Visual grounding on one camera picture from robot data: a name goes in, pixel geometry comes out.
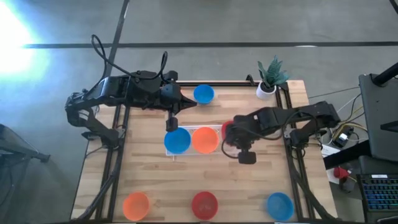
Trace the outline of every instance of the black keyboard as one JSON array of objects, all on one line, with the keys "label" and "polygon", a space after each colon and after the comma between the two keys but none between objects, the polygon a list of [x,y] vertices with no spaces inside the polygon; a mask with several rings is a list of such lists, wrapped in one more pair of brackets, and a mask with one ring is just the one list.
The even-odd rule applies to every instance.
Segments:
[{"label": "black keyboard", "polygon": [[357,178],[365,211],[398,212],[398,174],[367,174]]}]

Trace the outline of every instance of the wooden table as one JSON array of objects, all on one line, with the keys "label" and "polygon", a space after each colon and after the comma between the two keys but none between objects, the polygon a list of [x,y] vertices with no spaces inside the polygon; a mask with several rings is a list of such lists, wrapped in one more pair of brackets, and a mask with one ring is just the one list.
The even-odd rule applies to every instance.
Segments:
[{"label": "wooden table", "polygon": [[[308,104],[303,81],[289,81],[289,89],[293,107]],[[223,124],[237,114],[276,106],[275,97],[263,101],[256,97],[255,91],[256,87],[215,87],[215,99],[209,105],[181,111],[177,115],[178,124]],[[193,98],[193,87],[183,87],[182,92]],[[97,118],[111,127],[113,115],[114,108],[102,106]],[[123,215],[123,200],[135,191],[145,192],[150,200],[150,212],[142,222],[197,222],[191,201],[195,194],[204,190],[213,193],[219,203],[218,213],[211,222],[271,222],[273,219],[264,211],[266,198],[274,192],[284,192],[293,198],[283,140],[256,141],[251,149],[257,153],[254,165],[239,164],[217,153],[173,159],[165,154],[165,119],[163,111],[130,110],[114,222],[128,221]],[[99,141],[90,142],[88,152],[100,144]],[[320,149],[310,146],[306,152],[304,161],[310,188],[326,210],[336,217]],[[85,160],[72,218],[83,213],[98,193],[105,155],[105,150],[98,151]],[[300,198],[305,210],[303,194]]]}]

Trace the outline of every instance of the gray floor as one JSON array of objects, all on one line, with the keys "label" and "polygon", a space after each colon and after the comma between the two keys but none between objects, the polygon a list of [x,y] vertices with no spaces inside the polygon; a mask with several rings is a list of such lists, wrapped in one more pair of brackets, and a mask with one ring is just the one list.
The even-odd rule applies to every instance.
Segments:
[{"label": "gray floor", "polygon": [[[0,21],[0,40],[14,45],[89,44],[90,35],[97,34],[112,43],[122,4],[0,1],[0,12],[15,16]],[[120,43],[397,41],[397,21],[387,0],[131,0]],[[398,47],[118,49],[115,62],[127,70],[157,71],[164,50],[169,52],[166,70],[178,71],[181,80],[257,77],[256,62],[267,63],[278,55],[292,79],[305,80],[309,96],[358,86],[359,74],[381,72],[398,58]],[[68,220],[87,141],[80,136],[84,129],[67,123],[63,106],[73,91],[99,79],[103,63],[92,49],[6,46],[0,59],[0,123],[51,154],[47,164],[29,164],[7,222]],[[310,102],[327,100],[340,108],[358,93],[349,90]],[[349,108],[340,115],[346,118]],[[341,218],[363,219],[358,199],[332,189]]]}]

